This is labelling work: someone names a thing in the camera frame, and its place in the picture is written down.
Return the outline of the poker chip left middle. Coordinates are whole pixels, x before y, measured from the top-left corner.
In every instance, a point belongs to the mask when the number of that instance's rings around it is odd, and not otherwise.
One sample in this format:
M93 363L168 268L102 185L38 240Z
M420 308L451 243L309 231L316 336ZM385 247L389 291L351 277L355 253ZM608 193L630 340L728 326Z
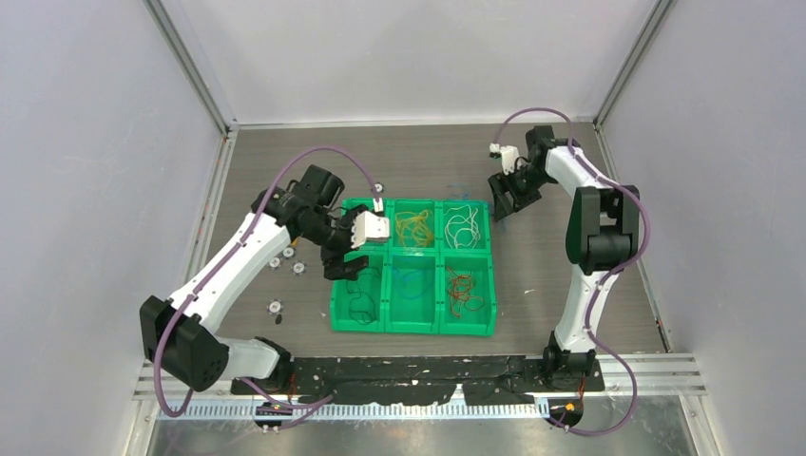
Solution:
M282 266L282 262L283 260L279 256L276 256L269 261L268 267L272 270L277 270Z

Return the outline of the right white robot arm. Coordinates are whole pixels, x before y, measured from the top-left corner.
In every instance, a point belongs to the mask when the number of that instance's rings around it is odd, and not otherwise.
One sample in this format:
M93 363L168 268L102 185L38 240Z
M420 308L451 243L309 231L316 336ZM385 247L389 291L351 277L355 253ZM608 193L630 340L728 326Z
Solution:
M546 184L560 185L571 199L566 257L571 282L560 322L549 336L538 364L540 379L566 390L592 375L596 334L612 285L639 252L639 192L607 178L579 144L557 139L547 126L526 135L528 153L493 141L489 155L501 169L488 179L492 217L500 221L541 198Z

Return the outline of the aluminium front rail frame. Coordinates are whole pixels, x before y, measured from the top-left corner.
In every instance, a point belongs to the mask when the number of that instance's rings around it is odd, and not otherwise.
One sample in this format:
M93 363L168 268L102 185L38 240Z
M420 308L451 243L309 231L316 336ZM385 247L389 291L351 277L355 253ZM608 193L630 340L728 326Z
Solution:
M223 380L165 415L145 366L127 455L721 455L688 353L297 358L285 386Z

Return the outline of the poker chip right middle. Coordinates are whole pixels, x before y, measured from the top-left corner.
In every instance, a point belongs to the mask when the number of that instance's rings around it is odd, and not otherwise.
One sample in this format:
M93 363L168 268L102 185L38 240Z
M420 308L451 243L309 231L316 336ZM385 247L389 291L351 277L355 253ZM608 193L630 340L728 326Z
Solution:
M294 275L299 276L304 274L306 271L307 271L307 265L302 261L295 262L292 266L292 272Z

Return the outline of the green six-compartment bin tray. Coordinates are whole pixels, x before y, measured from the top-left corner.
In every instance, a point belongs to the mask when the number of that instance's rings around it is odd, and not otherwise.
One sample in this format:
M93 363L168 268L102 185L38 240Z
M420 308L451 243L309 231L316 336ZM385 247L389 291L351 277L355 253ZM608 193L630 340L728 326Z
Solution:
M489 206L473 199L388 199L392 234L349 255L357 281L334 282L337 333L494 335L498 315Z

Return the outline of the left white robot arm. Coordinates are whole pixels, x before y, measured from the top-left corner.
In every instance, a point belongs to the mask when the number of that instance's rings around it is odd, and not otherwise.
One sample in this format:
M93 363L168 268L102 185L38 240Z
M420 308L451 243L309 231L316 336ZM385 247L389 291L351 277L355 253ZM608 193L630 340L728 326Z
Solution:
M319 247L326 279L357 278L366 262L346 256L369 242L385 241L390 227L375 182L370 203L337 216L333 209L343 189L340 178L316 165L286 187L270 185L201 270L169 297L152 295L141 305L144 355L155 368L157 391L163 390L164 374L193 392L241 377L255 379L270 393L290 385L292 370L281 346L264 337L221 337L218 331L259 272L299 238Z

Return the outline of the poker chip lowest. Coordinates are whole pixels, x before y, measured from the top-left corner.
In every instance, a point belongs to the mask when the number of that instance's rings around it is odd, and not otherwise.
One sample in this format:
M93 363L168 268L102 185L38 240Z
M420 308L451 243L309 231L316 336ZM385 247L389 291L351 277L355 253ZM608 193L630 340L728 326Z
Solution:
M272 300L266 307L269 314L279 315L283 311L283 303L280 300Z

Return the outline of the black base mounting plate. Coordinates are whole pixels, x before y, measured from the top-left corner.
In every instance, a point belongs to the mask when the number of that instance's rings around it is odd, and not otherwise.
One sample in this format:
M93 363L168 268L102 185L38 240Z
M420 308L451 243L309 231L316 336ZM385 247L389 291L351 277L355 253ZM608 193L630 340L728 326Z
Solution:
M547 373L539 357L524 355L297 357L282 361L267 379L253 383L282 399L303 404L330 397L335 405L443 405L462 393L471 406L520 405L533 393L602 392L600 366L580 373Z

